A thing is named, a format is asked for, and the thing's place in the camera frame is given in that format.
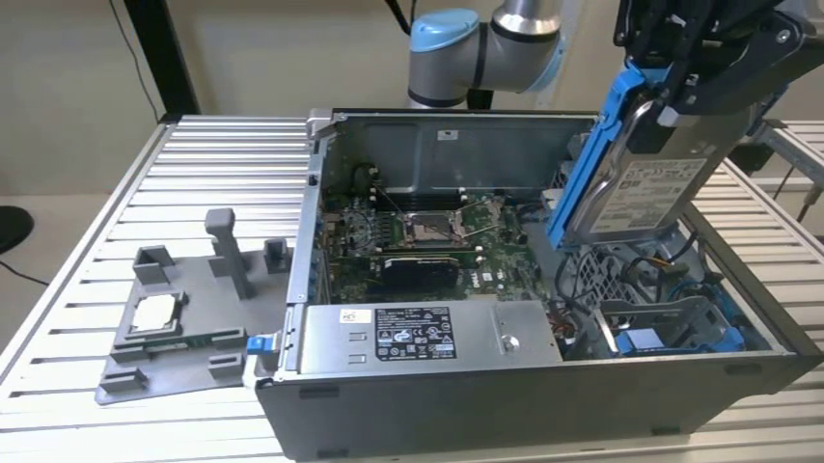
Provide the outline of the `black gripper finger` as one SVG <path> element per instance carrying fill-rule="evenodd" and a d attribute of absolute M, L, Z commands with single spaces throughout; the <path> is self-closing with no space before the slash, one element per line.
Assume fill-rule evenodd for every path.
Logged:
<path fill-rule="evenodd" d="M 683 85 L 785 85 L 809 72 L 808 9 L 683 9 Z"/>
<path fill-rule="evenodd" d="M 680 92 L 715 9 L 715 1 L 631 2 L 626 57 L 652 73 L 657 99 Z"/>

